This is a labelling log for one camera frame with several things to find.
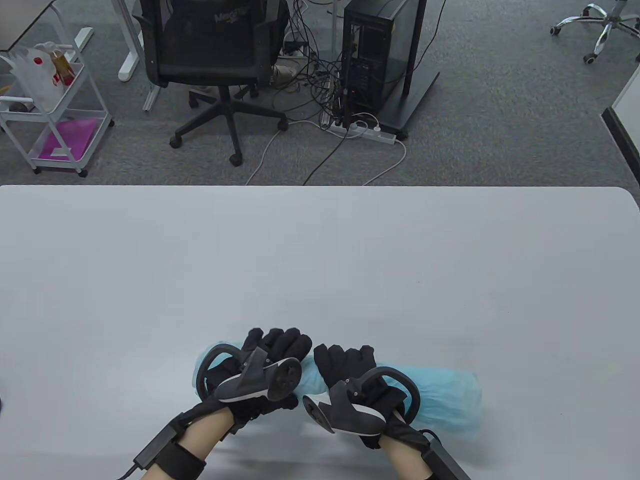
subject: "black glove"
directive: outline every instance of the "black glove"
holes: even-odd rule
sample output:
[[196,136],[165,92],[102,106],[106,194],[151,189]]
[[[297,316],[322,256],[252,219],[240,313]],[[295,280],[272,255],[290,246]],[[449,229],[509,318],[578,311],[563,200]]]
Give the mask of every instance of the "black glove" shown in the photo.
[[[267,358],[272,362],[279,362],[284,358],[297,358],[302,361],[311,350],[311,339],[302,335],[297,328],[289,328],[286,332],[280,328],[272,328],[262,338],[260,328],[252,329],[247,335],[242,350],[253,351],[256,347],[267,352]],[[240,373],[240,362],[230,357],[223,360],[205,374],[207,391],[213,393],[220,383]],[[246,424],[260,415],[271,413],[279,408],[293,410],[298,405],[298,398],[291,394],[279,402],[271,402],[266,397],[251,398],[233,403],[227,403],[237,424]]]
[[[373,357],[373,347],[368,345],[363,346],[360,350],[350,348],[347,351],[344,351],[339,345],[333,345],[328,349],[324,344],[318,345],[314,349],[314,360],[320,375],[329,388],[340,380],[346,380],[349,377],[359,378],[377,366]],[[393,416],[395,410],[404,414],[403,401],[406,394],[398,388],[388,386],[382,378],[363,385],[362,394],[358,399],[353,399],[353,402],[377,410],[387,421]],[[379,435],[361,436],[360,439],[367,448],[380,448]]]

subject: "blue plastic bag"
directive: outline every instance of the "blue plastic bag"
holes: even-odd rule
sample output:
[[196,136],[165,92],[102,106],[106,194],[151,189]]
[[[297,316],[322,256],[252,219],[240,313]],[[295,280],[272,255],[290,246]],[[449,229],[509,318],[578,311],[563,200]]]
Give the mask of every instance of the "blue plastic bag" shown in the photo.
[[[242,347],[242,342],[218,342],[215,345],[221,343]],[[196,375],[205,355],[215,345],[198,357],[193,372],[193,388],[195,388]],[[220,364],[228,357],[229,355],[226,354],[219,355],[209,368]],[[429,428],[436,433],[445,431],[465,440],[476,439],[482,416],[482,388],[475,373],[380,364],[382,365],[400,370],[418,386],[421,402],[418,416],[412,423],[414,428]],[[400,388],[407,395],[409,394],[400,382],[388,377],[385,377],[385,380],[389,386]],[[303,395],[321,394],[327,391],[328,388],[316,367],[314,357],[309,355],[302,361],[302,379],[294,393],[298,398],[302,398]],[[404,407],[409,408],[410,403],[411,399],[408,397],[404,401]]]

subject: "skin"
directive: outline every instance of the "skin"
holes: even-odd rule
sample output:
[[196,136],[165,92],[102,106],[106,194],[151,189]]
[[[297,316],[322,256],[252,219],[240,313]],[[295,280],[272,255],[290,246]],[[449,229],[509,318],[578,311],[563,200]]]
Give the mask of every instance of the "skin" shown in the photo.
[[[233,424],[234,417],[225,408],[192,423],[178,444],[205,460]],[[380,447],[389,457],[401,480],[426,480],[431,477],[432,472],[423,462],[418,450],[384,435],[380,438]],[[142,479],[173,480],[157,465],[152,465]]]

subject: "computer tower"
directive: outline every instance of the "computer tower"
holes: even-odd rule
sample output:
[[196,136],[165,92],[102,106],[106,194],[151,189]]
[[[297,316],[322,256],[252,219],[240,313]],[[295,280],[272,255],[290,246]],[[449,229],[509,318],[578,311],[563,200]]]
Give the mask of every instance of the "computer tower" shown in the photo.
[[351,113],[377,113],[409,60],[419,0],[351,0],[344,9],[342,85]]

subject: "white wall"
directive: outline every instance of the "white wall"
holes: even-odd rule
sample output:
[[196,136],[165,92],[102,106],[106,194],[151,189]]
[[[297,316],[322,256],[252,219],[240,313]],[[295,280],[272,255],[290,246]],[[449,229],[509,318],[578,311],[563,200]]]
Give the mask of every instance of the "white wall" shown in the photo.
[[636,148],[640,148],[640,67],[613,103],[620,122],[629,133]]

